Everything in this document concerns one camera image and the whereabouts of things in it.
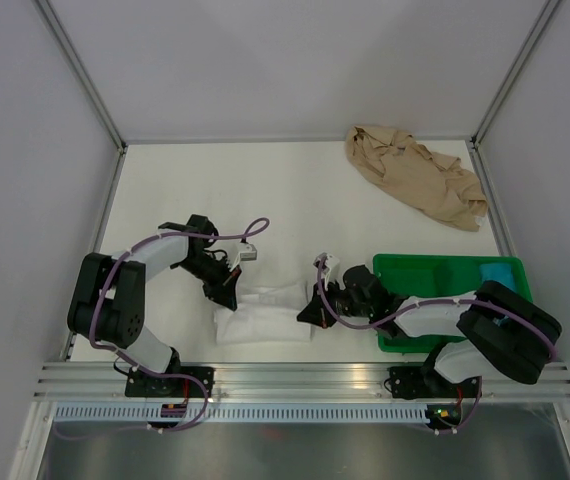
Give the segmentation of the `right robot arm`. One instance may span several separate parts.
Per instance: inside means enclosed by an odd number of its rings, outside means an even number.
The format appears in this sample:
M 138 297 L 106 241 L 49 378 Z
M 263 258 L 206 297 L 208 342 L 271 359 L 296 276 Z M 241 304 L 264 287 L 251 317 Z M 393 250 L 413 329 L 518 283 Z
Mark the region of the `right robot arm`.
M 340 323 L 391 340 L 436 338 L 421 365 L 390 368 L 386 384 L 395 398 L 472 398 L 490 374 L 534 385 L 556 356 L 559 321 L 494 279 L 463 294 L 422 298 L 390 291 L 364 265 L 348 269 L 342 281 L 322 263 L 316 267 L 298 322 Z

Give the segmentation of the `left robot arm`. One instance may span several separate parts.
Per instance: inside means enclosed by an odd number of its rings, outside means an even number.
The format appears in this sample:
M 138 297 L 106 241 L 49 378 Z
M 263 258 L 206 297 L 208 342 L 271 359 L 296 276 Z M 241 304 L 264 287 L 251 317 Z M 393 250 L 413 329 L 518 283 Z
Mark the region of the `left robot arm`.
M 161 224 L 117 256 L 87 255 L 67 315 L 69 330 L 128 362 L 160 395 L 174 395 L 185 375 L 178 352 L 145 326 L 146 284 L 166 269 L 182 268 L 202 282 L 208 300 L 236 310 L 240 260 L 217 257 L 209 249 L 217 239 L 208 217 L 192 215 L 186 224 Z

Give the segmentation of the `white t shirt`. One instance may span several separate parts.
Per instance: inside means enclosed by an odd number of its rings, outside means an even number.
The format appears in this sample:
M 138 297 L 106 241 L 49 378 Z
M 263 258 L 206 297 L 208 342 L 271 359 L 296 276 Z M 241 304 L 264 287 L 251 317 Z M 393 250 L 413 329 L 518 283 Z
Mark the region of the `white t shirt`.
M 297 320 L 308 302 L 305 280 L 281 287 L 241 285 L 235 311 L 225 308 L 214 311 L 216 343 L 309 343 L 311 325 Z

